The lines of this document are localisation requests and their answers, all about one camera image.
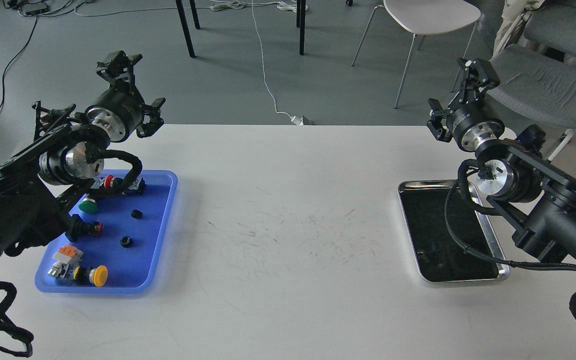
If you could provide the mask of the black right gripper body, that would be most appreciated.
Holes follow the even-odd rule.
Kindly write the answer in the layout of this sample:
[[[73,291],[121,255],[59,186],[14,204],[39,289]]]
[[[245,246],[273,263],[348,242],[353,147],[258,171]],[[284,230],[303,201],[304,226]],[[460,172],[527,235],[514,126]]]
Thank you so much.
[[[448,116],[446,125],[458,148],[471,153],[505,132],[504,123],[489,105],[463,105]]]

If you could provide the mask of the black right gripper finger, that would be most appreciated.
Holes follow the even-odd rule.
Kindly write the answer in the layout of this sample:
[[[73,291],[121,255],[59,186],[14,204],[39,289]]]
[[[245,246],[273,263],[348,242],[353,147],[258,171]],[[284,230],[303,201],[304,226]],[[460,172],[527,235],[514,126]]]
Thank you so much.
[[[455,109],[461,110],[466,107],[491,112],[486,100],[487,91],[498,87],[501,79],[493,65],[485,59],[476,58],[468,60],[459,58],[462,80],[455,96]]]
[[[437,141],[450,142],[453,138],[451,130],[443,125],[443,120],[448,120],[454,111],[450,108],[443,108],[441,103],[434,98],[428,98],[428,104],[430,106],[429,120],[427,122],[427,127],[433,134]]]

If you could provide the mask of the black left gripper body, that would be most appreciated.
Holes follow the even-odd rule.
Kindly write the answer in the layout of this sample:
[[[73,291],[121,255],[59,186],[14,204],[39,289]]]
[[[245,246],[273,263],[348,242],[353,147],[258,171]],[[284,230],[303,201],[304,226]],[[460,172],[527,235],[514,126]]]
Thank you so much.
[[[144,120],[140,103],[129,93],[118,89],[106,89],[84,115],[93,125],[106,130],[111,142],[123,142]]]

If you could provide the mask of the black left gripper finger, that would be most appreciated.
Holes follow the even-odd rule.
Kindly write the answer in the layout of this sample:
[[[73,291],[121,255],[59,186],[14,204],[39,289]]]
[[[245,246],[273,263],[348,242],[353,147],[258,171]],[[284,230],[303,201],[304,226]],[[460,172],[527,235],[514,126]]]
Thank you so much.
[[[162,105],[166,103],[166,98],[156,98],[151,105],[146,103],[140,104],[138,107],[148,120],[142,120],[136,126],[136,134],[140,139],[153,136],[163,125],[164,121],[161,116]]]
[[[110,88],[135,95],[138,91],[134,67],[142,58],[142,54],[126,55],[124,51],[114,51],[97,62],[96,73],[108,82]]]

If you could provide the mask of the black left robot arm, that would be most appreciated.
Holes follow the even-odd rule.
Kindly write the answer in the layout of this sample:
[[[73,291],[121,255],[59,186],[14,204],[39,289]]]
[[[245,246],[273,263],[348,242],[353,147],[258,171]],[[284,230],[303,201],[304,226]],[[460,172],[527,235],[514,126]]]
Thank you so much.
[[[135,133],[153,136],[163,125],[165,98],[146,104],[134,68],[141,54],[123,50],[98,62],[96,72],[109,87],[84,112],[71,104],[46,109],[35,102],[32,144],[0,165],[0,257],[46,246],[60,235],[75,242],[98,235],[100,223],[86,223],[71,209],[82,196],[93,199],[125,194],[137,182],[139,157],[110,149]],[[30,357],[34,335],[7,316],[18,291],[0,281],[0,351]]]

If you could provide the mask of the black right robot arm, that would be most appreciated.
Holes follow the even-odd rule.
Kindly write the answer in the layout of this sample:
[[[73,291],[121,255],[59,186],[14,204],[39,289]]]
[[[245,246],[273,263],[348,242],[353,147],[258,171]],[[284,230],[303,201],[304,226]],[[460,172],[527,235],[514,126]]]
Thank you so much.
[[[513,242],[536,262],[503,260],[475,250],[452,230],[462,250],[478,259],[533,271],[576,271],[576,178],[541,154],[544,132],[530,126],[516,139],[503,139],[505,125],[486,103],[500,84],[489,61],[458,59],[462,75],[448,107],[430,98],[427,127],[437,141],[454,140],[474,153],[457,171],[447,198],[459,191],[472,210],[503,217],[514,228]]]

